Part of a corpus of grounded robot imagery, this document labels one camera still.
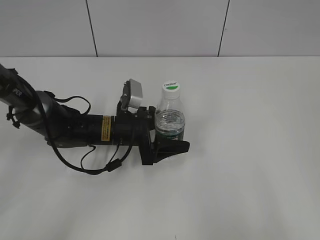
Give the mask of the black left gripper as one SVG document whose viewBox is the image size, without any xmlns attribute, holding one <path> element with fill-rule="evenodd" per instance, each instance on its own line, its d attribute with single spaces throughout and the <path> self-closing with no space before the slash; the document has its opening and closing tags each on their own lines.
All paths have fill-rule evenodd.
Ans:
<svg viewBox="0 0 320 240">
<path fill-rule="evenodd" d="M 151 131 L 155 129 L 156 113 L 157 109 L 154 106 L 140 106 L 134 113 L 122 110 L 121 106 L 117 107 L 113 139 L 120 146 L 128 146 L 125 154 L 119 159 L 121 162 L 129 156 L 134 146 L 138 147 L 144 166 L 152 166 L 166 158 L 189 151 L 188 141 L 160 139 L 152 143 Z"/>
</svg>

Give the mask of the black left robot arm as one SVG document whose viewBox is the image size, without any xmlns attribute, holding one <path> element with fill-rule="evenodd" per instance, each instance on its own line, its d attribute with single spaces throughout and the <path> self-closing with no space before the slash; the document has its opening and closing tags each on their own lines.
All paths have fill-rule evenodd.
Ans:
<svg viewBox="0 0 320 240">
<path fill-rule="evenodd" d="M 127 80 L 116 115 L 94 115 L 66 105 L 49 91 L 34 90 L 13 68 L 0 69 L 0 100 L 8 106 L 7 120 L 15 128 L 24 125 L 42 135 L 55 152 L 60 148 L 137 146 L 143 165 L 151 166 L 189 151 L 184 140 L 151 138 L 156 109 L 142 107 L 142 85 Z"/>
</svg>

